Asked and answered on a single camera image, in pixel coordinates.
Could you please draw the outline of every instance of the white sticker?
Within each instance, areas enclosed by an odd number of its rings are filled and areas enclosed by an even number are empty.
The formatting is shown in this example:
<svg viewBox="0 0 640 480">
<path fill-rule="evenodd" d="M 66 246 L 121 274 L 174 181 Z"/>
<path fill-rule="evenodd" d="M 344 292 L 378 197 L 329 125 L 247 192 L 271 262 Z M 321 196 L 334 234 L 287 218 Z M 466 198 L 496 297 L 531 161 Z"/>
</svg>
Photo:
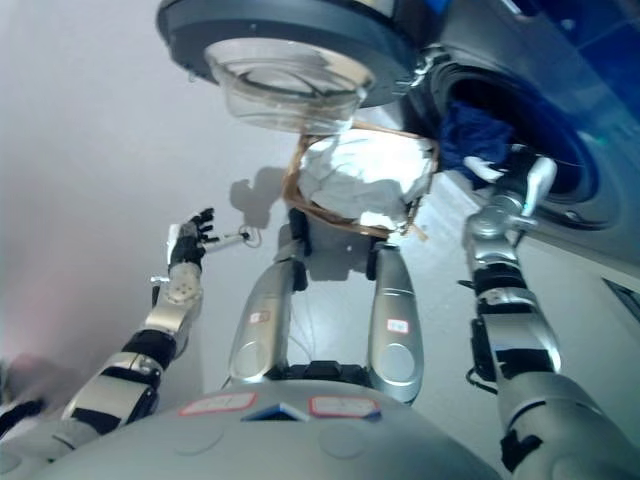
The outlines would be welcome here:
<svg viewBox="0 0 640 480">
<path fill-rule="evenodd" d="M 234 412 L 245 410 L 254 404 L 257 395 L 253 392 L 229 393 L 215 397 L 202 398 L 180 410 L 181 416 L 203 413 Z"/>
<path fill-rule="evenodd" d="M 387 330 L 395 333 L 404 333 L 405 335 L 409 333 L 409 322 L 406 320 L 396 320 L 395 318 L 390 318 L 387 320 Z"/>
<path fill-rule="evenodd" d="M 267 321 L 269 321 L 269 312 L 255 312 L 249 315 L 249 323 L 251 325 Z"/>
<path fill-rule="evenodd" d="M 380 412 L 375 400 L 365 397 L 312 397 L 309 411 L 317 417 L 363 418 Z"/>
</svg>

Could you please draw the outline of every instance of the laundry basket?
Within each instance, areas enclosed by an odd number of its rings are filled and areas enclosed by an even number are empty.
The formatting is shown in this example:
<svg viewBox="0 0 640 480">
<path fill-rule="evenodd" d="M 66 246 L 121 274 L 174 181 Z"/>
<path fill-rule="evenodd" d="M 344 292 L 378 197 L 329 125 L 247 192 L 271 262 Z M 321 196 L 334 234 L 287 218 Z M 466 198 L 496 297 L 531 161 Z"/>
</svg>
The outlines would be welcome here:
<svg viewBox="0 0 640 480">
<path fill-rule="evenodd" d="M 400 135 L 407 138 L 413 139 L 423 139 L 428 140 L 431 144 L 431 168 L 430 171 L 427 172 L 429 175 L 428 185 L 431 184 L 431 179 L 433 178 L 434 173 L 437 171 L 438 167 L 438 143 L 435 140 L 425 139 L 424 137 L 420 137 L 419 135 L 415 135 L 413 133 L 402 132 L 399 130 L 392 130 L 389 128 L 379 127 L 377 125 L 372 125 L 365 122 L 354 122 L 352 128 L 363 129 L 363 130 L 372 130 L 377 132 L 385 132 L 392 133 L 394 135 Z M 387 239 L 391 233 L 395 230 L 390 230 L 385 227 L 371 227 L 360 225 L 354 222 L 351 219 L 346 219 L 333 213 L 329 210 L 322 208 L 320 205 L 317 205 L 313 202 L 308 202 L 300 193 L 300 189 L 298 188 L 298 177 L 300 175 L 300 166 L 302 165 L 302 157 L 304 157 L 307 149 L 313 145 L 314 143 L 322 140 L 326 137 L 318 137 L 312 135 L 301 135 L 298 141 L 298 145 L 296 147 L 296 151 L 291 159 L 291 163 L 289 164 L 289 168 L 287 169 L 283 180 L 282 180 L 282 196 L 284 200 L 294 208 L 306 213 L 307 215 L 317 218 L 318 220 L 331 225 L 336 228 L 340 228 L 342 230 L 346 230 L 353 233 L 359 233 L 362 235 L 369 235 L 372 237 L 378 237 L 381 239 Z M 416 198 L 411 203 L 407 205 L 407 222 L 398 228 L 398 231 L 403 235 L 406 234 L 411 227 L 413 226 L 413 222 L 416 218 L 416 214 L 418 213 L 418 208 L 420 207 L 420 202 L 422 197 Z"/>
</svg>

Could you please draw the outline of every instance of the blue garment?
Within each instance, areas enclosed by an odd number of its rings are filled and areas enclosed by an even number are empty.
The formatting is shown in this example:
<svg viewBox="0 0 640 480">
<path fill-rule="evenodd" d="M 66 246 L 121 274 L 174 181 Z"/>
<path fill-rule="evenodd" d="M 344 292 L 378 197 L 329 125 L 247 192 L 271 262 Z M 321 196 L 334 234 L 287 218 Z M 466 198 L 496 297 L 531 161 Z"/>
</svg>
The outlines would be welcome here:
<svg viewBox="0 0 640 480">
<path fill-rule="evenodd" d="M 511 125 L 491 117 L 484 110 L 464 102 L 451 104 L 440 126 L 440 165 L 443 170 L 457 170 L 473 182 L 473 188 L 487 182 L 464 166 L 465 157 L 480 157 L 500 165 L 507 159 Z"/>
<path fill-rule="evenodd" d="M 442 13 L 451 0 L 424 0 L 436 13 Z"/>
</svg>

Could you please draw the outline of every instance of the white towel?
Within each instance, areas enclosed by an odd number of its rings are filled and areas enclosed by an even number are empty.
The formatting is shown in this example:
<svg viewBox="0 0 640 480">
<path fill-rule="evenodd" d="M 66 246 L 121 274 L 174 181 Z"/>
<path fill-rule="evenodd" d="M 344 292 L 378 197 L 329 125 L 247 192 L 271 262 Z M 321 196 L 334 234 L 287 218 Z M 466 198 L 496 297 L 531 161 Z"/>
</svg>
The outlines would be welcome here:
<svg viewBox="0 0 640 480">
<path fill-rule="evenodd" d="M 430 170 L 429 141 L 353 129 L 309 147 L 298 187 L 326 210 L 394 230 L 407 221 L 406 205 L 426 193 Z"/>
</svg>

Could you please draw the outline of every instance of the floor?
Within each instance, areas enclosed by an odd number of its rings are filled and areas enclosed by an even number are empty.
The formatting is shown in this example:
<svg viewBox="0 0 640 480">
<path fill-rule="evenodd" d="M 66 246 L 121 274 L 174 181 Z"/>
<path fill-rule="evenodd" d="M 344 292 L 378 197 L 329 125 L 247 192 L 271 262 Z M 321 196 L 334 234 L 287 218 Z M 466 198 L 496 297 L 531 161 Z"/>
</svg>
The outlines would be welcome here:
<svg viewBox="0 0 640 480">
<path fill-rule="evenodd" d="M 45 394 L 55 409 L 120 348 L 150 308 L 149 277 L 164 273 L 169 224 L 208 205 L 218 231 L 247 224 L 263 241 L 205 260 L 202 315 L 166 375 L 161 408 L 219 388 L 244 301 L 286 224 L 280 179 L 296 138 L 240 124 L 219 90 L 171 64 L 154 31 L 155 0 L 126 11 L 107 0 L 9 4 L 0 12 L 0 39 L 11 45 L 0 76 L 1 353 L 22 395 Z M 442 176 L 417 219 L 428 240 L 399 243 L 423 322 L 415 408 L 498 466 L 495 398 L 464 381 L 474 308 L 456 281 L 468 278 L 460 236 L 475 208 Z M 317 224 L 312 235 L 290 359 L 362 363 L 373 298 L 367 242 Z M 597 276 L 534 244 L 521 253 L 565 371 L 640 445 L 640 327 Z"/>
</svg>

